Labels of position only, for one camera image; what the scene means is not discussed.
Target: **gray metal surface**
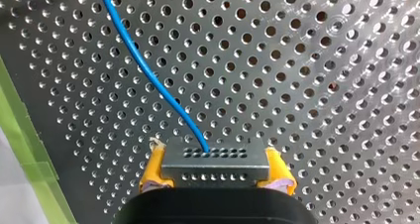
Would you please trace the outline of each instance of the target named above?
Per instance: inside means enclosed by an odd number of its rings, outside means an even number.
[[[250,187],[268,180],[262,139],[209,146],[210,153],[203,153],[198,142],[186,144],[182,138],[170,138],[161,163],[162,177],[174,180],[177,187]]]
[[[209,141],[283,152],[320,223],[419,223],[419,0],[114,0]],[[138,191],[147,140],[191,132],[101,0],[0,0],[0,54],[80,223]]]

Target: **electrical wire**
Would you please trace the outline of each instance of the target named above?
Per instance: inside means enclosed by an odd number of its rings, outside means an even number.
[[[117,29],[118,33],[121,36],[124,44],[126,45],[127,49],[129,50],[130,54],[142,69],[142,72],[148,78],[148,80],[155,86],[157,91],[163,96],[163,98],[167,101],[167,103],[172,106],[173,109],[182,117],[188,127],[192,130],[192,133],[197,138],[198,142],[203,149],[203,152],[208,153],[209,147],[207,145],[206,140],[204,139],[203,134],[198,129],[197,125],[195,125],[194,121],[189,117],[189,115],[185,112],[185,110],[176,102],[176,100],[172,97],[172,95],[166,90],[166,88],[158,81],[155,77],[152,70],[149,68],[148,64],[146,63],[145,59],[137,50],[136,46],[133,43],[129,33],[127,32],[126,28],[121,23],[120,16],[118,15],[117,10],[115,9],[114,5],[112,5],[111,0],[103,0],[105,7],[108,10],[109,15],[111,16],[111,20]]]

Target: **yellow plastic clip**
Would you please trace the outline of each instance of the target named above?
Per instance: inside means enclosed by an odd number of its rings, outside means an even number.
[[[288,178],[293,181],[293,185],[287,187],[287,194],[293,195],[297,182],[293,174],[291,174],[290,170],[287,168],[286,163],[281,158],[280,152],[273,147],[269,147],[265,149],[265,153],[269,163],[268,180],[259,181],[257,187],[264,187],[273,181]]]
[[[160,166],[164,156],[164,149],[166,145],[160,141],[155,141],[156,146],[152,147],[152,155],[149,159],[148,165],[146,167],[145,173],[140,180],[140,191],[142,191],[142,186],[147,181],[154,181],[162,185],[168,185],[174,187],[174,182],[172,179],[163,179],[160,177]]]

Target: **rectangular metal block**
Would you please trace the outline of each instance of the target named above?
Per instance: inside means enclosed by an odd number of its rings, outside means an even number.
[[[210,153],[199,144],[187,144],[181,138],[169,139],[161,165],[161,175],[175,186],[246,187],[267,179],[269,165],[261,139],[247,144],[210,143]]]

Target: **green plastic edge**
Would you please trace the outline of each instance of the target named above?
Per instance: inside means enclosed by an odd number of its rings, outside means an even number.
[[[0,127],[51,224],[75,224],[58,175],[0,57]]]

